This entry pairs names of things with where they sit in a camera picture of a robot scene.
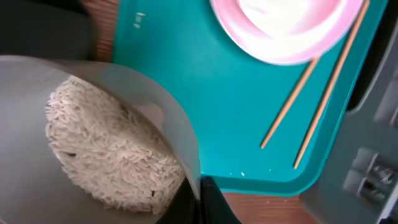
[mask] black object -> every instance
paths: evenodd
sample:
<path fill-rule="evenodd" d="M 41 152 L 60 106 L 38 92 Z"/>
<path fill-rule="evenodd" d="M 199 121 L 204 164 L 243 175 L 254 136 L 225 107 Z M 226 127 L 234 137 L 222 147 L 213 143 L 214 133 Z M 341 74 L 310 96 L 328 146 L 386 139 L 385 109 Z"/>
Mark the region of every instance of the black object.
<path fill-rule="evenodd" d="M 216 182 L 211 177 L 201 180 L 201 204 L 193 196 L 188 180 L 178 189 L 167 211 L 156 224 L 240 224 Z"/>
<path fill-rule="evenodd" d="M 393 221 L 391 218 L 385 218 L 380 221 L 380 224 L 395 224 L 396 222 Z"/>
<path fill-rule="evenodd" d="M 94 60 L 95 27 L 79 0 L 0 0 L 0 54 Z"/>

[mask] chopsticks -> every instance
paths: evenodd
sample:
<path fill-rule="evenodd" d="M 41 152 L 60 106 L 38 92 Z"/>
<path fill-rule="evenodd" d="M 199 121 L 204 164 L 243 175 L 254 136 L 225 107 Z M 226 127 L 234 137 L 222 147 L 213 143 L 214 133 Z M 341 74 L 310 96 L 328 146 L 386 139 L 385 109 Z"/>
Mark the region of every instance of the chopsticks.
<path fill-rule="evenodd" d="M 287 99 L 284 107 L 279 112 L 278 116 L 276 117 L 275 121 L 273 122 L 271 128 L 269 129 L 266 137 L 264 138 L 263 142 L 261 143 L 261 149 L 263 149 L 272 135 L 275 133 L 276 129 L 278 128 L 280 122 L 285 118 L 287 112 L 289 111 L 290 107 L 292 107 L 294 101 L 296 100 L 297 96 L 300 94 L 301 90 L 303 89 L 305 83 L 307 82 L 308 78 L 310 78 L 311 73 L 313 72 L 314 68 L 317 66 L 319 62 L 319 57 L 314 58 L 310 65 L 307 67 L 306 71 L 294 87 L 292 94 L 290 94 L 289 98 Z"/>
<path fill-rule="evenodd" d="M 294 162 L 294 169 L 297 169 L 297 167 L 300 164 L 300 161 L 304 155 L 305 150 L 308 147 L 308 144 L 310 143 L 310 140 L 315 132 L 315 128 L 317 127 L 318 121 L 322 116 L 323 110 L 325 109 L 326 104 L 328 103 L 329 97 L 331 95 L 331 92 L 333 90 L 333 88 L 335 87 L 336 81 L 340 75 L 341 69 L 343 68 L 344 62 L 347 59 L 347 55 L 349 50 L 351 49 L 351 46 L 354 42 L 354 39 L 356 37 L 356 34 L 358 33 L 359 27 L 362 24 L 362 21 L 365 17 L 366 11 L 368 10 L 370 5 L 370 1 L 366 0 L 364 2 L 364 4 L 362 5 L 361 11 L 359 13 L 359 16 L 356 20 L 356 22 L 354 23 L 354 26 L 351 30 L 351 33 L 349 34 L 348 40 L 346 41 L 345 47 L 343 49 L 343 53 L 340 56 L 340 59 L 337 63 L 337 66 L 335 68 L 335 71 L 333 72 L 333 75 L 331 76 L 331 79 L 329 81 L 329 84 L 326 88 L 326 92 L 322 97 L 322 101 L 317 109 L 317 113 L 314 116 L 314 118 L 312 119 L 311 125 L 310 125 L 310 129 L 308 130 L 307 134 L 305 135 L 305 139 L 304 142 L 298 152 L 298 156 L 296 158 L 296 161 Z"/>

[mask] gray plastic part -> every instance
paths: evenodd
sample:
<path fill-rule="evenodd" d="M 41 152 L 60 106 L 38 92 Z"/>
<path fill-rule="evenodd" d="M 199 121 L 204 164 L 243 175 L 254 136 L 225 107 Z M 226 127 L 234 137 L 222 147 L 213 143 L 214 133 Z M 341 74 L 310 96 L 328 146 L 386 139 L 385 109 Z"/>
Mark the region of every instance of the gray plastic part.
<path fill-rule="evenodd" d="M 159 84 L 130 68 L 100 62 L 52 63 L 0 57 L 0 219 L 9 224 L 154 223 L 159 216 L 105 210 L 73 185 L 48 147 L 44 107 L 69 75 L 140 111 L 171 148 L 200 198 L 197 139 L 188 116 Z"/>
<path fill-rule="evenodd" d="M 393 116 L 396 108 L 396 105 L 381 102 L 386 99 L 384 96 L 389 86 L 393 85 L 395 93 L 398 93 L 394 80 L 398 68 L 397 33 L 398 26 L 359 106 L 345 114 L 318 182 L 300 195 L 303 206 L 320 223 L 379 223 L 388 217 L 397 200 L 397 186 L 379 210 L 359 196 L 363 180 L 369 175 L 365 168 L 371 166 L 375 155 L 398 159 L 398 130 L 391 128 L 389 119 L 376 116 L 378 110 L 386 116 Z M 373 154 L 361 152 L 361 149 L 368 149 Z"/>

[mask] plastic tray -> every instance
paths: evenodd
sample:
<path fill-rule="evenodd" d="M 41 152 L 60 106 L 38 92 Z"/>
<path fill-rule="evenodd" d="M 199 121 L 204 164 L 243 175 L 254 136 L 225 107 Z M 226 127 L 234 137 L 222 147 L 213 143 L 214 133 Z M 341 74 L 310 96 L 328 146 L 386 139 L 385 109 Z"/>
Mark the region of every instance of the plastic tray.
<path fill-rule="evenodd" d="M 307 64 L 254 59 L 225 33 L 208 1 L 122 0 L 114 63 L 159 82 L 188 114 L 201 174 L 224 191 L 297 195 L 322 171 L 387 0 L 373 0 L 297 170 L 293 163 L 345 38 L 322 56 L 265 149 L 260 143 Z"/>

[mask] wooden table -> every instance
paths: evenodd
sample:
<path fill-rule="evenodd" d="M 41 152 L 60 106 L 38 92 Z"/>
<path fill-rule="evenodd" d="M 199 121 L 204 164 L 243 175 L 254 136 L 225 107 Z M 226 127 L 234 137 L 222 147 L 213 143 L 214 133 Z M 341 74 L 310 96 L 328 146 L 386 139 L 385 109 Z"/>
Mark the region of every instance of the wooden table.
<path fill-rule="evenodd" d="M 98 26 L 98 60 L 110 62 L 119 0 L 82 0 L 82 2 Z M 225 193 L 224 196 L 237 218 L 244 224 L 316 223 L 301 207 L 298 197 L 281 198 L 232 193 Z"/>

